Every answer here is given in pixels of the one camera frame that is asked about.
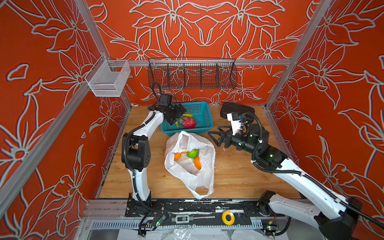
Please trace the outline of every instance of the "yellow fruit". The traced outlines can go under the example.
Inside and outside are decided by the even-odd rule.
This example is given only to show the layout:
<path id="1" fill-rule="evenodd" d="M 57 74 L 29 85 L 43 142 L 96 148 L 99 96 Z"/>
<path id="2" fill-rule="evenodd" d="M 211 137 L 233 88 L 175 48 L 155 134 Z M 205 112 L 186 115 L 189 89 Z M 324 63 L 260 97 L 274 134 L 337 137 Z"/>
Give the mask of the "yellow fruit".
<path id="1" fill-rule="evenodd" d="M 181 157 L 180 152 L 175 153 L 175 161 L 177 161 L 180 157 Z"/>
<path id="2" fill-rule="evenodd" d="M 200 163 L 200 158 L 199 157 L 195 158 L 194 163 L 195 163 L 195 167 L 197 169 L 201 170 L 201 163 Z"/>

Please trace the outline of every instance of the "white plastic bag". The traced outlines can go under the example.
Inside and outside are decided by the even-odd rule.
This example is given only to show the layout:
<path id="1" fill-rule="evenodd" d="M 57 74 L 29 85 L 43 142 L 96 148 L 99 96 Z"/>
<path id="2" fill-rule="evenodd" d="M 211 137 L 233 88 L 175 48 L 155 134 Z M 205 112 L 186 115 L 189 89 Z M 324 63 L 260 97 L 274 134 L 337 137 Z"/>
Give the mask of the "white plastic bag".
<path id="1" fill-rule="evenodd" d="M 195 167 L 194 160 L 186 154 L 182 154 L 179 160 L 174 160 L 176 152 L 189 152 L 193 149 L 199 151 L 201 170 Z M 170 174 L 183 181 L 195 198 L 202 199 L 214 192 L 215 154 L 215 148 L 208 139 L 181 131 L 168 139 L 164 165 Z M 201 186 L 208 188 L 207 195 L 195 192 L 195 189 Z"/>

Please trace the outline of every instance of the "wooden tabletop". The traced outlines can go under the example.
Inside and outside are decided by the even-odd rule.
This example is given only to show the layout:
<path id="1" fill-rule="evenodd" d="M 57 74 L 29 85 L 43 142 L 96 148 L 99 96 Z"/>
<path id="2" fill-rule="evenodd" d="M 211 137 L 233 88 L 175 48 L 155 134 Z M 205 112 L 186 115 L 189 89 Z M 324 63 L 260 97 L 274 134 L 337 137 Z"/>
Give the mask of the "wooden tabletop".
<path id="1" fill-rule="evenodd" d="M 226 119 L 220 117 L 221 106 L 210 106 L 214 127 L 211 131 L 217 131 L 217 126 L 230 125 Z M 269 144 L 278 147 L 271 127 L 268 124 L 264 110 L 256 106 L 255 114 L 260 119 L 264 128 L 269 131 Z M 147 107 L 133 107 L 129 115 L 124 132 L 129 132 L 139 126 L 148 115 Z M 208 134 L 201 136 L 209 139 Z M 153 133 L 149 145 L 151 147 L 151 162 L 147 168 L 148 186 L 154 198 L 192 198 L 192 193 L 184 183 L 172 176 L 164 167 L 164 152 L 168 135 L 162 133 L 160 127 Z M 296 189 L 276 177 L 273 174 L 262 172 L 251 164 L 251 154 L 238 151 L 235 147 L 217 147 L 214 171 L 214 193 L 211 198 L 259 198 L 265 190 L 274 191 L 284 197 L 300 198 Z M 121 162 L 121 140 L 114 155 L 113 162 L 105 179 L 100 197 L 128 198 L 132 193 L 131 177 L 125 165 Z M 208 189 L 198 187 L 196 192 L 200 195 L 207 194 Z"/>

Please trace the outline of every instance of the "yellow ring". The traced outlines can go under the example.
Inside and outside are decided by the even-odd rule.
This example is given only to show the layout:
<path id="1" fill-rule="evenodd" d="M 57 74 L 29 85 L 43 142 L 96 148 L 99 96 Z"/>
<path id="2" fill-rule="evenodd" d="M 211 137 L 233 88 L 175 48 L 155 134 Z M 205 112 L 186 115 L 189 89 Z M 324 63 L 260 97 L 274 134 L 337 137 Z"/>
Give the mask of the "yellow ring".
<path id="1" fill-rule="evenodd" d="M 231 220 L 229 220 L 229 221 L 227 220 L 227 218 L 226 218 L 227 215 L 230 215 Z M 232 225 L 235 222 L 235 216 L 230 211 L 225 211 L 221 215 L 221 220 L 223 220 L 223 223 L 225 223 L 226 225 Z"/>

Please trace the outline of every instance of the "blue basket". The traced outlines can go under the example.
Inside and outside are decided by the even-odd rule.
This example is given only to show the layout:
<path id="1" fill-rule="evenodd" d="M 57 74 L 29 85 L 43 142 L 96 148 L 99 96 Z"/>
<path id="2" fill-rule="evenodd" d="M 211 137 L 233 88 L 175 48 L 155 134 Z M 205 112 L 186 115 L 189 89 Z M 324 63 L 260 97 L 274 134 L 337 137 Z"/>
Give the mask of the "blue basket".
<path id="1" fill-rule="evenodd" d="M 186 113 L 192 114 L 193 119 L 196 121 L 196 126 L 194 128 L 186 129 L 179 123 L 179 127 L 176 124 L 172 126 L 169 125 L 167 121 L 161 123 L 161 131 L 166 133 L 168 136 L 181 131 L 193 132 L 196 134 L 202 134 L 208 132 L 213 128 L 213 120 L 211 116 L 211 111 L 209 110 L 208 104 L 206 102 L 193 102 L 193 103 L 182 103 L 182 105 L 187 110 Z"/>

